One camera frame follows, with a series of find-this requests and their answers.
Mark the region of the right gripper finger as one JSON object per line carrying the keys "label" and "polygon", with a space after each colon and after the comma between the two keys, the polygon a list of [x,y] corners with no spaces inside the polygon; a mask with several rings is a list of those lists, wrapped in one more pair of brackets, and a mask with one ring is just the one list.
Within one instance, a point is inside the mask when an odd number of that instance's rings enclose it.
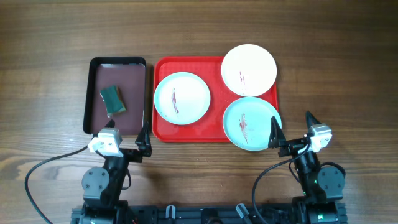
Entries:
{"label": "right gripper finger", "polygon": [[286,138],[283,134],[276,117],[271,118],[271,132],[269,136],[268,148],[280,148],[286,144]]}
{"label": "right gripper finger", "polygon": [[319,122],[319,120],[317,120],[310,111],[305,113],[305,119],[309,131],[311,129],[318,129],[320,127],[321,122]]}

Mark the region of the green yellow sponge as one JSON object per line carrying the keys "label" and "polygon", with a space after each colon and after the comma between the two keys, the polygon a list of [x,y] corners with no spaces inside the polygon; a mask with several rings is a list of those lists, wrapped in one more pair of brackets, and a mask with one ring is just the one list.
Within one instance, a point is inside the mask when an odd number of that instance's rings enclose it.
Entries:
{"label": "green yellow sponge", "polygon": [[105,104],[108,117],[126,111],[126,107],[121,98],[119,88],[116,85],[111,85],[107,88],[100,90],[100,95]]}

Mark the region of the light blue plate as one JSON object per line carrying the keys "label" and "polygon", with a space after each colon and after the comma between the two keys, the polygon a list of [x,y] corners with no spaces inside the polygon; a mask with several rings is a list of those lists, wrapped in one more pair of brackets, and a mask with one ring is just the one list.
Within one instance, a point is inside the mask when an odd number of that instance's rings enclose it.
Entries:
{"label": "light blue plate", "polygon": [[210,107],[208,85],[197,75],[177,72],[165,77],[155,88],[154,106],[167,122],[192,124],[201,119]]}
{"label": "light blue plate", "polygon": [[225,135],[235,146],[261,151],[268,148],[271,118],[282,126],[278,111],[270,103],[257,97],[244,97],[226,108],[222,124]]}

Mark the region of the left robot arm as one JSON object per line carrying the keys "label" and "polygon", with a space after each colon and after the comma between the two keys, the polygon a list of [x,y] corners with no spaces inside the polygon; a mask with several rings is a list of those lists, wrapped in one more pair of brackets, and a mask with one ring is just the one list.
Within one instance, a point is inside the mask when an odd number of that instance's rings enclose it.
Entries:
{"label": "left robot arm", "polygon": [[120,194],[127,188],[124,179],[130,177],[128,166],[131,162],[141,163],[144,157],[152,155],[149,137],[150,125],[146,121],[136,138],[137,149],[120,147],[122,137],[115,122],[108,124],[93,135],[88,144],[91,152],[104,157],[101,167],[89,169],[81,184],[84,190],[83,206],[72,211],[71,222],[78,224],[118,224],[135,223],[134,212],[128,202],[120,200]]}

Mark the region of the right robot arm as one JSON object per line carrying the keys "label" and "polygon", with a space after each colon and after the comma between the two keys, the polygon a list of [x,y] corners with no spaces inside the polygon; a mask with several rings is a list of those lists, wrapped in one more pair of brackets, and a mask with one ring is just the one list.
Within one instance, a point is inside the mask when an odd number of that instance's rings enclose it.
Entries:
{"label": "right robot arm", "polygon": [[346,172],[334,162],[321,163],[317,153],[332,138],[329,126],[306,112],[308,133],[302,138],[287,140],[275,117],[271,118],[269,146],[279,149],[279,157],[290,156],[297,172],[296,179],[303,195],[294,197],[288,212],[289,223],[347,223],[343,198]]}

